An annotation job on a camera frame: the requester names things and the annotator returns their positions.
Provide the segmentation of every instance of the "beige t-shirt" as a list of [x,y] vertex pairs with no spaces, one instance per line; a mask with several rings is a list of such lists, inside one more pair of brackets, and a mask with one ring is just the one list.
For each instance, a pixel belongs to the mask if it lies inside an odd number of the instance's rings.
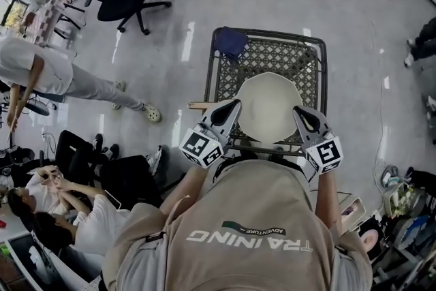
[[170,227],[166,290],[329,290],[334,244],[289,168],[238,163]]
[[[370,290],[371,267],[360,239],[344,234],[339,244],[348,256],[339,258],[307,190],[301,173],[271,162],[248,160],[226,168],[205,197],[166,227],[165,290],[329,290],[333,268],[340,283],[335,290]],[[135,269],[131,257],[125,258],[130,247],[159,232],[165,220],[149,205],[134,207],[106,255],[103,276],[110,291],[117,290],[121,265]],[[119,290],[145,290],[141,275]]]

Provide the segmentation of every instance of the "gray floor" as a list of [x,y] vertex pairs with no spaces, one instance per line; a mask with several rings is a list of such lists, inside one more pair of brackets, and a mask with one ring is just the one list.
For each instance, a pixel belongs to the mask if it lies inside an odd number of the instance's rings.
[[119,143],[124,156],[166,144],[174,176],[189,166],[176,147],[200,116],[187,102],[203,98],[213,30],[226,25],[303,34],[306,29],[327,45],[328,120],[345,154],[337,171],[339,190],[362,197],[369,212],[380,205],[373,169],[382,130],[381,160],[401,172],[408,166],[435,171],[436,149],[426,134],[418,85],[423,75],[431,78],[431,69],[422,73],[422,65],[403,66],[406,39],[436,15],[428,0],[168,1],[171,9],[144,11],[150,36],[132,19],[119,41],[116,23],[97,20],[94,1],[74,43],[75,64],[102,78],[125,80],[131,94],[160,108],[162,123],[151,125],[130,110],[114,112],[105,102],[69,99],[50,117],[23,116],[17,143],[42,149],[40,130],[47,125],[54,135],[67,128],[87,140],[103,131],[106,144]]

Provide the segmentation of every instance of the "chair base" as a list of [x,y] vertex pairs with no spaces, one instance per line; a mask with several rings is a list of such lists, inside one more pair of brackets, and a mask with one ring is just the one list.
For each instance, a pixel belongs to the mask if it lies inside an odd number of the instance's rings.
[[[162,5],[165,7],[171,7],[172,3],[171,1],[156,1],[154,3],[145,3],[142,5],[141,10],[146,9],[148,7],[157,7]],[[136,17],[138,18],[138,23],[139,23],[139,27],[141,28],[141,32],[143,32],[144,35],[148,35],[150,34],[150,29],[144,28],[144,22],[142,21],[141,10],[136,12]],[[124,18],[116,29],[118,29],[121,33],[124,33],[125,32],[124,25],[133,15],[134,14]]]

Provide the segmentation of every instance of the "desk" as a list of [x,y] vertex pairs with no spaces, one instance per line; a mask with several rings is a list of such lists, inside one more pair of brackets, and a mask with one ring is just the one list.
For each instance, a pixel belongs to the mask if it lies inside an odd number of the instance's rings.
[[[68,57],[75,57],[77,55],[76,52],[49,43],[49,40],[56,29],[59,18],[64,15],[64,13],[65,6],[62,4],[62,2],[50,0],[35,13],[35,18],[27,27],[26,38],[24,39],[32,44],[46,46],[62,52]],[[82,21],[76,18],[74,21],[84,25]]]

